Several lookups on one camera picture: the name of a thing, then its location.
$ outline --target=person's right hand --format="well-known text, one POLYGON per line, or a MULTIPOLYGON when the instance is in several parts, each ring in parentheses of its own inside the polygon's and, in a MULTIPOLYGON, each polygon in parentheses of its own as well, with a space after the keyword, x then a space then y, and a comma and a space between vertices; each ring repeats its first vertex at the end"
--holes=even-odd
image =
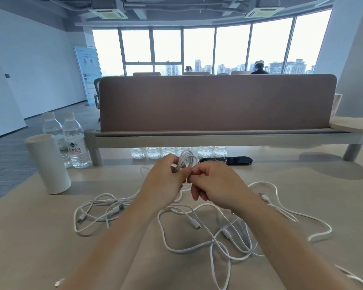
POLYGON ((188 178, 192 183, 194 200, 199 196, 221 208, 234 210, 241 201, 253 194, 241 177, 223 162, 207 161, 197 164, 188 178))

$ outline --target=white cylinder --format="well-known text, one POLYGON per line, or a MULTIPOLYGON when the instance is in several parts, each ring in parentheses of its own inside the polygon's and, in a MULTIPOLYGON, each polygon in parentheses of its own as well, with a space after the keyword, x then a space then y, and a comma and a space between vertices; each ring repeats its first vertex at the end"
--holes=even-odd
POLYGON ((56 195, 68 190, 71 180, 53 135, 35 135, 28 137, 24 142, 34 159, 48 193, 56 195))

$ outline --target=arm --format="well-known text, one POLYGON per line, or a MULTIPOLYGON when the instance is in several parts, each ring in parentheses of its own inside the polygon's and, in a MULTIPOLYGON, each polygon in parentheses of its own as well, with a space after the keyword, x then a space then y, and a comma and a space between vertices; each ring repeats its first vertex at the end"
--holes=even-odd
POLYGON ((170 154, 156 163, 136 199, 63 282, 62 290, 121 288, 150 221, 175 200, 191 173, 187 167, 173 174, 171 164, 178 160, 170 154))
POLYGON ((358 289, 224 163, 198 164, 189 182, 194 200, 211 200, 246 222, 287 289, 358 289))

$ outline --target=water bottle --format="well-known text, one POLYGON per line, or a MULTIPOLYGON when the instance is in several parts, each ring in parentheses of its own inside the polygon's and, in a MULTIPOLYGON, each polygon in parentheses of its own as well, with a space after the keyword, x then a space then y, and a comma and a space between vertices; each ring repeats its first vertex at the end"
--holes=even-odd
POLYGON ((177 151, 177 156, 180 156, 184 150, 192 152, 192 146, 179 146, 177 151))
POLYGON ((65 113, 63 134, 74 168, 83 169, 91 165, 89 151, 85 144, 85 136, 81 124, 75 120, 73 112, 65 113))
POLYGON ((43 113, 44 123, 43 123, 43 133, 52 134, 54 136, 55 142, 61 153, 65 167, 70 167, 71 160, 70 154, 67 150, 67 145, 65 142, 65 137, 63 136, 62 125, 55 119, 54 112, 43 113))
POLYGON ((168 146, 163 148, 163 156, 168 155, 169 153, 173 153, 176 155, 178 152, 178 148, 176 146, 168 146))
POLYGON ((148 158, 161 158, 161 148, 147 148, 148 158))
POLYGON ((132 158, 141 159, 146 157, 145 148, 131 148, 130 152, 132 154, 132 158))
POLYGON ((214 146, 214 156, 217 158, 227 156, 228 149, 228 146, 214 146))
POLYGON ((211 158, 213 156, 212 146, 198 146, 198 156, 201 158, 211 158))

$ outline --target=beige tabletop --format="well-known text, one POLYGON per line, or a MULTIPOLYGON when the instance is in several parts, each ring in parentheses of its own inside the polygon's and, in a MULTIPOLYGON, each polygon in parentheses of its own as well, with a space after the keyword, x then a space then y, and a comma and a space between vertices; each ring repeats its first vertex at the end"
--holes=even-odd
POLYGON ((363 134, 363 118, 331 117, 329 126, 333 129, 363 134))
MULTIPOLYGON (((272 182, 278 186, 281 202, 287 208, 328 222, 334 233, 314 246, 330 262, 363 279, 363 150, 353 163, 337 156, 344 149, 343 145, 243 146, 229 148, 229 156, 253 158, 252 165, 234 168, 246 183, 272 182)), ((69 275, 106 230, 105 224, 99 223, 88 232, 90 236, 76 235, 74 210, 100 193, 117 197, 133 194, 142 183, 140 167, 153 164, 131 160, 129 149, 102 150, 102 156, 103 167, 70 168, 72 187, 60 195, 48 195, 36 174, 0 199, 0 290, 53 289, 54 283, 69 275)), ((258 186, 255 191, 274 197, 267 186, 258 186)), ((199 204, 188 193, 182 202, 199 204)), ((223 222, 213 208, 202 209, 198 215, 212 231, 223 222)), ((166 213, 162 221, 172 248, 209 240, 207 232, 192 228, 183 216, 166 213)), ((300 218, 300 222, 307 235, 324 230, 312 220, 300 218)), ((231 254, 239 256, 228 241, 223 243, 231 254)), ((223 285, 226 261, 217 249, 214 257, 218 283, 223 285)), ((209 248, 189 254, 171 253, 165 249, 159 225, 153 220, 122 289, 215 289, 209 248)), ((233 264, 228 289, 284 286, 265 257, 251 257, 233 264)))

